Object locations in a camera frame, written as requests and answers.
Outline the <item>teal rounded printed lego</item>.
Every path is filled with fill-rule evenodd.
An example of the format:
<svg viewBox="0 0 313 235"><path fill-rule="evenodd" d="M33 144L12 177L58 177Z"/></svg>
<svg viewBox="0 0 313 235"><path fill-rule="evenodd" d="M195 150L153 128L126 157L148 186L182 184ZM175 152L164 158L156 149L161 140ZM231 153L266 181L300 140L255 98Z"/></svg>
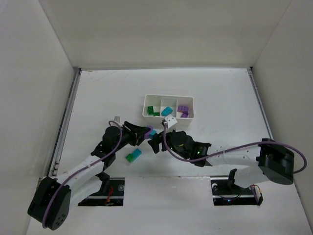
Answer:
<svg viewBox="0 0 313 235"><path fill-rule="evenodd" d="M173 109L172 109L171 107L167 106L166 108L164 108L164 109L161 111L161 115L162 115L163 117L166 117L166 116L168 116L168 115L171 115L172 112L173 112Z"/></svg>

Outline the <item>purple square lego brick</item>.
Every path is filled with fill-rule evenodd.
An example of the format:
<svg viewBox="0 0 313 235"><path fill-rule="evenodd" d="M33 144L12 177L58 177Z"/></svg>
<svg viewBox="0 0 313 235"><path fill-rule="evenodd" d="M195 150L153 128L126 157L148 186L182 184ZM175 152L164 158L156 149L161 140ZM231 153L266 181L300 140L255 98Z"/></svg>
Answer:
<svg viewBox="0 0 313 235"><path fill-rule="evenodd" d="M188 116L189 115L189 107L184 106L184 105L179 105L177 112L182 113L182 115Z"/></svg>

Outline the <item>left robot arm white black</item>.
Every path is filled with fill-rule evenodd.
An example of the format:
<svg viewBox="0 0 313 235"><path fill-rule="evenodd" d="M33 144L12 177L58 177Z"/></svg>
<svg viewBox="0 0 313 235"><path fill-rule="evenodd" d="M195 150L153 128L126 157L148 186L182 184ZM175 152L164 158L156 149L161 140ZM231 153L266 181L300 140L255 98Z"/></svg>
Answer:
<svg viewBox="0 0 313 235"><path fill-rule="evenodd" d="M111 120L102 140L78 166L57 177L43 178L28 207L27 214L52 231L66 220L71 206L87 197L79 188L88 183L89 190L98 191L109 180L104 171L114 162L115 154L126 145L139 146L149 137L150 126L123 125Z"/></svg>

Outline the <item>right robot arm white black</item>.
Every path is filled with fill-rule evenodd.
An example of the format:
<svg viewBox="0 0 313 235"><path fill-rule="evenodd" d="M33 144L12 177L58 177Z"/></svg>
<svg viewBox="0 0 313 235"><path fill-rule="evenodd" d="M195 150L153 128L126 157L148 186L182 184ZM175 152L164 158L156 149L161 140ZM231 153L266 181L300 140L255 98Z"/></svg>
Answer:
<svg viewBox="0 0 313 235"><path fill-rule="evenodd" d="M168 151L178 160L198 167L239 166L229 173L230 186L247 188L265 181L293 184L294 153L270 139L256 144L256 150L249 150L248 145L227 150L223 146L195 141L184 131L173 130L166 134L154 134L148 144L156 154Z"/></svg>

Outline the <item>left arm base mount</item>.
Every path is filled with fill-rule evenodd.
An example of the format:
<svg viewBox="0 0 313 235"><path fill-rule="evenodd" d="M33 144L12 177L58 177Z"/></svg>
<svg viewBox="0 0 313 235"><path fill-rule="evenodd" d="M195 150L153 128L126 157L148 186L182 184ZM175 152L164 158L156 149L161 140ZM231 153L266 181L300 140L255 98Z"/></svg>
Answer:
<svg viewBox="0 0 313 235"><path fill-rule="evenodd" d="M124 203L125 178L110 178L102 183L99 191L81 201L80 207L121 207Z"/></svg>

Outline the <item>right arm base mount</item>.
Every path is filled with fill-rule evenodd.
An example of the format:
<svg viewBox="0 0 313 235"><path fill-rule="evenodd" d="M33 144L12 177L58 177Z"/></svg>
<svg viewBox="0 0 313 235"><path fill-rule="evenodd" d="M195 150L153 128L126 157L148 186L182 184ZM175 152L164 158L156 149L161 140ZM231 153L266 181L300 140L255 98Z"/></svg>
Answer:
<svg viewBox="0 0 313 235"><path fill-rule="evenodd" d="M214 206L260 206L263 194L258 185L242 188L234 184L235 169L228 177L211 177L211 189Z"/></svg>

